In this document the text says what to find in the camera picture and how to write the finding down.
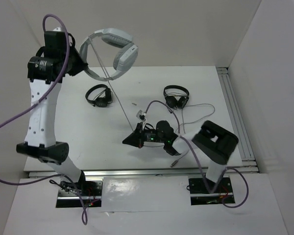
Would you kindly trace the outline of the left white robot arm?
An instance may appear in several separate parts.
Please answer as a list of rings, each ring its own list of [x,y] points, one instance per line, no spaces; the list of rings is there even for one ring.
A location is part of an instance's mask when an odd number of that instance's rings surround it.
[[[66,74],[74,76],[83,71],[83,62],[75,45],[66,53],[66,36],[57,28],[44,33],[45,46],[41,47],[27,64],[30,80],[30,120],[24,142],[16,146],[17,153],[30,156],[50,166],[56,173],[63,174],[61,187],[82,195],[92,186],[85,174],[75,166],[69,157],[69,145],[55,137],[55,112],[62,81]]]

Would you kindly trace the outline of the white over-ear headphones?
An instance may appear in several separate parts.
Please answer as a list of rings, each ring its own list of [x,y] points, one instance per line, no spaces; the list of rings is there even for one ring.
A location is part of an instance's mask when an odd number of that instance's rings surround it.
[[[94,52],[100,67],[104,67],[103,61],[106,61],[112,63],[110,66],[114,71],[107,74],[104,70],[104,75],[101,75],[92,70],[95,63],[88,57],[91,51]],[[128,72],[134,65],[138,52],[139,48],[135,45],[132,35],[112,27],[96,30],[84,39],[79,48],[80,57],[88,64],[86,74],[102,82],[116,80]]]

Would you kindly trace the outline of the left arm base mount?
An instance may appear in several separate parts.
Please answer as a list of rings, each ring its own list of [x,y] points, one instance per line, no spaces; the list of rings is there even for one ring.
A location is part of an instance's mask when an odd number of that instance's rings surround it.
[[[49,183],[58,186],[56,208],[81,208],[78,194],[87,208],[101,207],[103,180],[88,181],[86,189],[79,189],[78,193],[72,186],[66,186],[64,182],[57,183],[49,180]]]

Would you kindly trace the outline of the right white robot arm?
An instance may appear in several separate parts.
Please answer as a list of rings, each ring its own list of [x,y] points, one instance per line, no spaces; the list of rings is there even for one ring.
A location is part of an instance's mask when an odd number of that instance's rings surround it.
[[[137,123],[134,131],[122,141],[123,144],[136,148],[142,148],[145,142],[163,144],[164,151],[171,156],[179,156],[190,150],[203,177],[206,190],[212,193],[220,188],[221,179],[239,139],[235,134],[209,120],[199,129],[184,135],[175,133],[169,122],[161,120],[154,129],[145,128],[142,122]],[[206,173],[202,171],[195,149],[200,149],[211,160]]]

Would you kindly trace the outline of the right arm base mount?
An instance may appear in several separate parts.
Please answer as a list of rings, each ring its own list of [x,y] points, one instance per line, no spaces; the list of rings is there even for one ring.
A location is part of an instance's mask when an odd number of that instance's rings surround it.
[[[224,177],[214,193],[209,193],[202,178],[189,178],[186,189],[190,192],[191,205],[235,204],[231,180]]]

